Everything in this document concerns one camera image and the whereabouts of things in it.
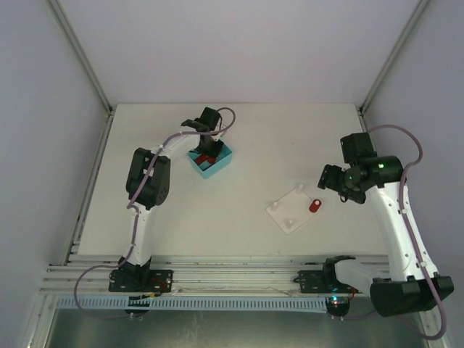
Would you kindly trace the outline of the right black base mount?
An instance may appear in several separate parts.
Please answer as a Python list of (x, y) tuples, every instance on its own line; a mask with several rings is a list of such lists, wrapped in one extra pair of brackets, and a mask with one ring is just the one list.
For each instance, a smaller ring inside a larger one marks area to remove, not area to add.
[(300, 270), (293, 282), (299, 284), (302, 294), (351, 294), (352, 287), (337, 280), (335, 265), (354, 259), (348, 255), (326, 258), (321, 270)]

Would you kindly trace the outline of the left aluminium corner post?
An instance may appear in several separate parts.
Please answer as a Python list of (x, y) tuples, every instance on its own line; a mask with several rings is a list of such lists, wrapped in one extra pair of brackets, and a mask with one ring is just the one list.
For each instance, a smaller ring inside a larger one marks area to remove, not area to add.
[(88, 82), (91, 84), (94, 93), (96, 94), (97, 99), (99, 100), (100, 104), (102, 105), (103, 109), (108, 115), (112, 113), (112, 105), (109, 101), (104, 89), (91, 65), (91, 62), (77, 36), (70, 19), (68, 18), (65, 9), (62, 6), (61, 1), (58, 0), (47, 0), (47, 5), (49, 6), (51, 13), (54, 19), (57, 21), (60, 30), (65, 37), (65, 40), (70, 45), (75, 58), (77, 59), (78, 63), (82, 67)]

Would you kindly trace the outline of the right aluminium corner post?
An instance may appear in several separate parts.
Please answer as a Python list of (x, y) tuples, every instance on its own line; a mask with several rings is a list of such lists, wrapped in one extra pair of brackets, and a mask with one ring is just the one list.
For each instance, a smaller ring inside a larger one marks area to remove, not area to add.
[(375, 80), (373, 81), (373, 84), (369, 88), (366, 97), (363, 99), (362, 103), (357, 107), (359, 116), (364, 117), (366, 115), (369, 106), (372, 104), (378, 91), (382, 87), (394, 63), (397, 61), (397, 58), (406, 46), (407, 42), (410, 40), (413, 31), (419, 25), (420, 21), (422, 20), (422, 17), (424, 16), (426, 10), (431, 6), (431, 4), (431, 0), (417, 1), (417, 4), (413, 8), (403, 29), (401, 29), (396, 41), (394, 42), (393, 47), (387, 55), (386, 60), (382, 64), (380, 71), (378, 72)]

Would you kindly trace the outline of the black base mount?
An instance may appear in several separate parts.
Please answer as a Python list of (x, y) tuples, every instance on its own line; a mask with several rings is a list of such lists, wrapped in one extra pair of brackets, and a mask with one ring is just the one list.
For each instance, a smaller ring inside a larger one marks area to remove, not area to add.
[(352, 287), (337, 280), (335, 265), (354, 259), (348, 255), (326, 258), (321, 270), (300, 270), (293, 282), (299, 284), (302, 294), (351, 294)]
[(172, 270), (152, 270), (139, 266), (113, 270), (109, 275), (109, 292), (169, 293), (173, 282)]

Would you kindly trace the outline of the red large spring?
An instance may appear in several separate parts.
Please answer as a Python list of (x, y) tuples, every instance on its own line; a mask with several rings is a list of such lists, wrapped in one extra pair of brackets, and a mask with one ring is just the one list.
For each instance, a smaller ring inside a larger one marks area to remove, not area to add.
[(313, 199), (310, 206), (309, 206), (309, 211), (311, 213), (316, 213), (322, 205), (322, 201), (319, 199)]

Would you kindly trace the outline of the aluminium corner post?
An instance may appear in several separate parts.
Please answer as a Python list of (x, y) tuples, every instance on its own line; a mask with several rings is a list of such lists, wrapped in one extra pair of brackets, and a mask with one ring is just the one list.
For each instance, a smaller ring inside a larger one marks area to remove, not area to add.
[(372, 104), (378, 91), (382, 87), (394, 63), (397, 61), (397, 58), (406, 46), (407, 42), (410, 40), (413, 31), (419, 25), (420, 21), (422, 20), (422, 17), (424, 16), (426, 10), (431, 6), (431, 4), (431, 0), (417, 1), (417, 4), (413, 8), (403, 29), (401, 29), (396, 41), (394, 42), (393, 47), (387, 55), (386, 60), (382, 64), (380, 71), (378, 72), (375, 80), (373, 81), (373, 84), (369, 88), (366, 97), (363, 99), (362, 103), (357, 107), (359, 116), (364, 117), (366, 115), (369, 106)]
[(65, 9), (62, 6), (61, 1), (58, 0), (47, 0), (47, 5), (49, 6), (51, 13), (54, 19), (57, 21), (60, 30), (65, 37), (65, 40), (70, 45), (75, 58), (77, 59), (78, 63), (82, 67), (88, 82), (91, 84), (94, 93), (96, 94), (97, 99), (99, 100), (100, 104), (102, 105), (103, 109), (108, 115), (112, 113), (112, 105), (109, 101), (104, 89), (91, 65), (91, 62), (77, 36), (70, 19), (68, 18)]

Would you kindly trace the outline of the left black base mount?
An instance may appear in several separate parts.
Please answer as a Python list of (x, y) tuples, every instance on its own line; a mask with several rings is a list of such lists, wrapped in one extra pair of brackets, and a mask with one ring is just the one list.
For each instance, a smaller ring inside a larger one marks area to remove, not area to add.
[(169, 293), (173, 282), (172, 270), (152, 270), (139, 266), (113, 270), (109, 275), (109, 292)]

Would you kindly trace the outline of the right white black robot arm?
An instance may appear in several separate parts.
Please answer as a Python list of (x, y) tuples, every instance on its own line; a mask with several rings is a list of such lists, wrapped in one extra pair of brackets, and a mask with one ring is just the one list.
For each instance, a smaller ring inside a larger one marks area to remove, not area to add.
[(409, 204), (407, 168), (395, 156), (380, 157), (368, 133), (340, 140), (344, 170), (326, 165), (318, 188), (335, 191), (343, 202), (372, 205), (389, 261), (387, 277), (376, 275), (355, 257), (341, 255), (323, 264), (323, 280), (332, 292), (350, 286), (370, 297), (383, 317), (425, 312), (442, 306), (455, 289), (428, 255)]

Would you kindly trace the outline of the aluminium rail frame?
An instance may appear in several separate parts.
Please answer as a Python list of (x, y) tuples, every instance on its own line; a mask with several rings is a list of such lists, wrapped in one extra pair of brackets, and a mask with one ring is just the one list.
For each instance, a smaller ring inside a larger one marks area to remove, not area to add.
[[(188, 257), (153, 256), (152, 269), (172, 270), (171, 296), (296, 296), (293, 282), (300, 270), (319, 270), (325, 256)], [(43, 277), (41, 294), (71, 294), (82, 272), (92, 270), (79, 283), (79, 294), (107, 294), (109, 266), (116, 257), (72, 254), (66, 265), (50, 265)]]

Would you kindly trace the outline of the teal plastic bin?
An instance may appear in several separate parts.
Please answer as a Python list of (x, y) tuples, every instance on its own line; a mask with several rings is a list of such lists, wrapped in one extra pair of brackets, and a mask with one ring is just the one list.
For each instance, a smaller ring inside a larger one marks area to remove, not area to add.
[(219, 170), (222, 170), (225, 166), (227, 166), (231, 162), (233, 152), (227, 145), (224, 144), (221, 153), (219, 154), (218, 157), (216, 157), (215, 164), (210, 165), (210, 166), (206, 166), (206, 165), (198, 166), (194, 160), (199, 155), (201, 154), (195, 151), (190, 151), (188, 153), (188, 158), (190, 160), (190, 163), (194, 167), (194, 169), (198, 172), (198, 174), (200, 174), (200, 176), (203, 179), (208, 179), (212, 175), (216, 174)]

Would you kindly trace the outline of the white peg base plate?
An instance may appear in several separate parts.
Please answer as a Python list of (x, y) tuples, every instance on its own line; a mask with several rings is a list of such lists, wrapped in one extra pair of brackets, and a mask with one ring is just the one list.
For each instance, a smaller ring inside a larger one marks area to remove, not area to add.
[(270, 219), (287, 236), (315, 216), (315, 213), (310, 210), (314, 199), (309, 197), (304, 189), (305, 185), (299, 184), (265, 209)]

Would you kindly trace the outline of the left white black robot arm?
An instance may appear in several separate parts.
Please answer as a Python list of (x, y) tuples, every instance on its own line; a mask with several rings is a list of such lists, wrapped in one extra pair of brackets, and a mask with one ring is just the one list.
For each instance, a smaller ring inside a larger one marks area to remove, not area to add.
[(206, 107), (199, 117), (183, 121), (178, 132), (159, 146), (135, 150), (125, 185), (132, 232), (121, 265), (149, 265), (154, 219), (170, 191), (173, 160), (185, 155), (201, 177), (211, 177), (231, 161), (232, 151), (222, 137), (235, 121), (236, 113), (229, 107)]

